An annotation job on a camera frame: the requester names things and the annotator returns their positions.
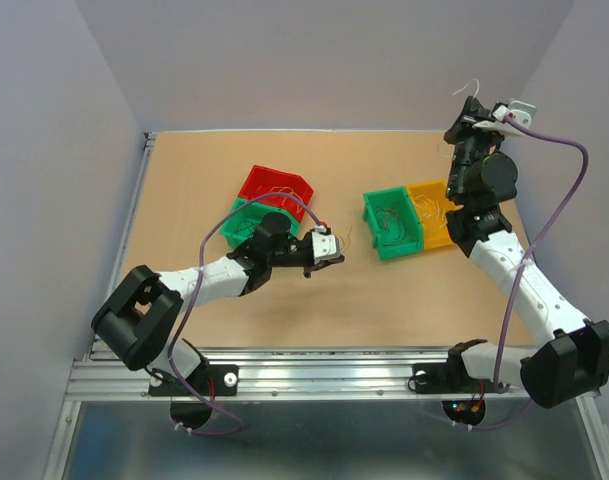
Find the yellow plastic bin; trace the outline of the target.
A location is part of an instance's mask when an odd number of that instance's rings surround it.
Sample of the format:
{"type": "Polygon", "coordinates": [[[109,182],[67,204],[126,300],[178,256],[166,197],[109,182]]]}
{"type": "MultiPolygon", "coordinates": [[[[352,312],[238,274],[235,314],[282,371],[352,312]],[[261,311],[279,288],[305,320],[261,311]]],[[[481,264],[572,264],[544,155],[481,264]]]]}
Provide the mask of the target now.
{"type": "Polygon", "coordinates": [[[425,251],[453,247],[446,213],[456,205],[446,197],[446,181],[433,180],[406,186],[408,196],[420,220],[425,251]]]}

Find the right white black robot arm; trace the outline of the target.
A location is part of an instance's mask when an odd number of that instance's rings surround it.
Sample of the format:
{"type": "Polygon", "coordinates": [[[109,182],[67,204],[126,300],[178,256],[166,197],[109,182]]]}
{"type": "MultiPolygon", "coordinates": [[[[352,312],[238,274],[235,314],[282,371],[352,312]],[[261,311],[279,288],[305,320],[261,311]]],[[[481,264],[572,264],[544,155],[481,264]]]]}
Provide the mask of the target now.
{"type": "Polygon", "coordinates": [[[609,378],[609,322],[594,322],[573,306],[536,265],[542,229],[522,246],[500,205],[517,195],[518,169],[501,149],[508,136],[570,146],[576,141],[532,130],[534,106],[511,100],[491,108],[469,96],[444,140],[453,146],[445,190],[456,206],[446,215],[451,240],[505,294],[500,337],[459,343],[444,366],[447,384],[466,390],[488,380],[499,390],[518,387],[543,408],[603,387],[609,378]]]}

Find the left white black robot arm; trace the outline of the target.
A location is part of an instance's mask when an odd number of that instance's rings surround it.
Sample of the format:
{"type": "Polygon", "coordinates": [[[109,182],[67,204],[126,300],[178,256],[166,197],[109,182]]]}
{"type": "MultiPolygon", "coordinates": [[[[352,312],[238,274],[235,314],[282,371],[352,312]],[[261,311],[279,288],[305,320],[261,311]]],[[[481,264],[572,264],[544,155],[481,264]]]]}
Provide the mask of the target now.
{"type": "Polygon", "coordinates": [[[91,321],[95,334],[131,371],[149,369],[171,375],[183,393],[199,392],[206,382],[206,359],[174,326],[192,308],[248,295],[262,287],[275,268],[315,271],[340,264],[340,241],[324,225],[302,238],[290,232],[281,213],[265,215],[238,247],[204,266],[159,272],[133,268],[91,321]]]}

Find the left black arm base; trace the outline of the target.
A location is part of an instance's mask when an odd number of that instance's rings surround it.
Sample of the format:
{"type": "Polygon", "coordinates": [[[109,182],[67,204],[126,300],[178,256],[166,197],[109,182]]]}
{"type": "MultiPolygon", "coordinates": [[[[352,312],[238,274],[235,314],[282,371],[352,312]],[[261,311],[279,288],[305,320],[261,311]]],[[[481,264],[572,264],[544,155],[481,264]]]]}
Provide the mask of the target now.
{"type": "MultiPolygon", "coordinates": [[[[192,396],[175,376],[168,357],[167,343],[160,355],[146,368],[148,394],[152,397],[192,396]]],[[[235,364],[212,363],[190,342],[179,340],[173,349],[176,369],[185,381],[207,399],[234,397],[238,393],[239,368],[235,364]]]]}

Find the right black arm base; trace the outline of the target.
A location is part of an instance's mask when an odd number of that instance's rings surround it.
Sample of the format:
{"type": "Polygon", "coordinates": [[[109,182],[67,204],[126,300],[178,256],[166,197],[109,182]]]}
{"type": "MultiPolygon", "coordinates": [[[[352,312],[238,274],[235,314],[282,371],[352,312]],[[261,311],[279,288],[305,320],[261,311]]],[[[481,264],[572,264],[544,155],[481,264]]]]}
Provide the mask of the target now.
{"type": "Polygon", "coordinates": [[[468,394],[481,388],[493,389],[489,378],[472,377],[465,368],[462,354],[478,345],[489,343],[481,339],[460,342],[448,350],[444,361],[415,364],[408,389],[417,394],[468,394]]]}

